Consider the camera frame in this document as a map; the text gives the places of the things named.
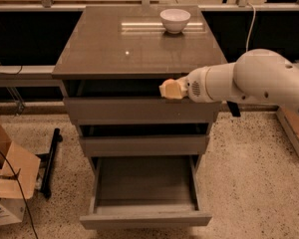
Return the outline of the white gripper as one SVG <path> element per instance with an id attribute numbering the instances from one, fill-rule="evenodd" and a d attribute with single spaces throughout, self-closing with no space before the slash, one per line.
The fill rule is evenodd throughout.
<path id="1" fill-rule="evenodd" d="M 196 103 L 210 103 L 211 97 L 206 87 L 208 71 L 209 67 L 198 68 L 177 80 L 165 80 L 158 87 L 160 95 L 170 100 L 181 100 L 184 97 L 189 97 Z"/>

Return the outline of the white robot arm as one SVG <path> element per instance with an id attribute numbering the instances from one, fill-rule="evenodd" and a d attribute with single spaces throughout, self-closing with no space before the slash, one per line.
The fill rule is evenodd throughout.
<path id="1" fill-rule="evenodd" d="M 299 68 L 276 52 L 255 49 L 234 63 L 205 66 L 159 86 L 170 100 L 274 104 L 299 116 Z"/>

